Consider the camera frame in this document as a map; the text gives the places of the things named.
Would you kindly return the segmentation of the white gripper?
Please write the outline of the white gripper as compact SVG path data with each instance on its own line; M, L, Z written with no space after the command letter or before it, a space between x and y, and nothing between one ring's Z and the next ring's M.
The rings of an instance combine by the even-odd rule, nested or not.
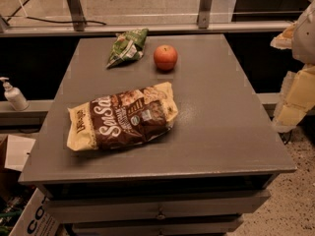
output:
M315 106L315 1L270 45L281 50L292 48L294 59L311 64L297 73L288 71L283 78L272 125L276 132L287 133Z

